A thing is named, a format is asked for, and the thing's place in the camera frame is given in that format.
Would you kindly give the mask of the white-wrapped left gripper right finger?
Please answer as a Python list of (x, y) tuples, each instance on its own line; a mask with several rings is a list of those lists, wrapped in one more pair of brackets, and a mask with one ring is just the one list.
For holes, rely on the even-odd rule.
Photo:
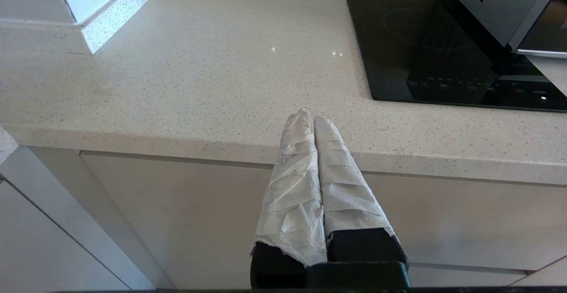
[(330, 119), (315, 117), (318, 177), (331, 262), (400, 262), (407, 256)]

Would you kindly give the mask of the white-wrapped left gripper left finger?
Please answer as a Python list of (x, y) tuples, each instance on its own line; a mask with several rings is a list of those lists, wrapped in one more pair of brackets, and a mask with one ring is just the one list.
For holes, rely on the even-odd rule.
[(300, 109), (282, 131), (263, 197), (251, 251), (253, 289), (303, 288), (307, 269), (327, 262), (318, 174), (313, 117)]

